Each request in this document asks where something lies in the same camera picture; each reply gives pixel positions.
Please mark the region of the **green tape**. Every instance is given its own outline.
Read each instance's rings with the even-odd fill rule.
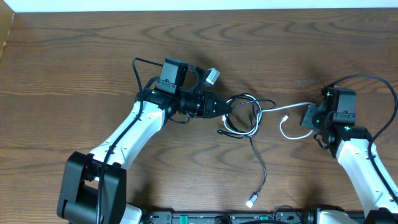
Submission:
[[[188,215],[180,216],[180,224],[188,224]]]

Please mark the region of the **wooden table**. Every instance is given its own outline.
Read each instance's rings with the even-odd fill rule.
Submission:
[[[56,216],[65,161],[88,153],[130,112],[137,93],[133,57],[178,57],[216,67],[225,99],[248,92],[279,106],[321,102],[320,88],[353,73],[398,85],[398,10],[94,12],[18,14],[0,62],[0,222],[65,223]],[[159,67],[137,63],[142,82]],[[392,113],[375,80],[341,86],[357,92],[357,125],[373,134]],[[244,123],[248,109],[237,111]],[[289,141],[305,108],[267,113],[254,138],[268,179],[254,210],[318,203],[361,210],[353,186],[312,139]],[[177,211],[248,211],[262,181],[248,139],[220,136],[221,118],[168,122],[128,173],[127,201]],[[398,180],[398,123],[376,141]]]

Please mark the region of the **white backdrop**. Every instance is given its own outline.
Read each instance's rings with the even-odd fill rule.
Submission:
[[[398,0],[4,0],[14,12],[398,7]]]

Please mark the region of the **cable connector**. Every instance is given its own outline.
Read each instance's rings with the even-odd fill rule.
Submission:
[[[289,118],[289,116],[285,115],[285,116],[282,118],[282,122],[287,121],[288,118]]]
[[[249,207],[249,208],[252,208],[254,203],[256,202],[257,198],[259,198],[258,195],[257,194],[253,194],[253,196],[250,198],[250,200],[248,200],[246,202],[246,206]]]

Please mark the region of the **white wall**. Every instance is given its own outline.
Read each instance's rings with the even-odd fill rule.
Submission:
[[[4,0],[14,12],[398,7],[398,0]]]

